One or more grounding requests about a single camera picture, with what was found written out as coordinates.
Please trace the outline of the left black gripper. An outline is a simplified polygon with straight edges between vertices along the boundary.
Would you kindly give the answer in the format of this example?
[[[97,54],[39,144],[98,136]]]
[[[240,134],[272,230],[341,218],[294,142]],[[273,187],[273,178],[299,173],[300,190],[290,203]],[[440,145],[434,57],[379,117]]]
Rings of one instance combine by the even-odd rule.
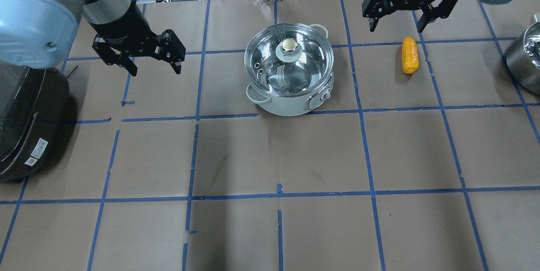
[[[131,56],[149,56],[168,62],[175,74],[181,74],[186,47],[172,29],[154,33],[138,7],[130,7],[116,21],[92,27],[97,33],[92,48],[105,64],[122,67],[135,77],[138,68]]]

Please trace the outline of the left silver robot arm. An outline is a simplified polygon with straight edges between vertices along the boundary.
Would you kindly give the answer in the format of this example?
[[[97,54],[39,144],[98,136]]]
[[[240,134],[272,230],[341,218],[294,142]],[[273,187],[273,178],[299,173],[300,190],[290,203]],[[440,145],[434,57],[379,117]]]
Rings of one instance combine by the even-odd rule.
[[[46,69],[69,53],[84,17],[96,31],[93,50],[106,65],[137,75],[134,57],[168,62],[181,73],[186,48],[173,30],[157,35],[137,0],[0,0],[2,62]]]

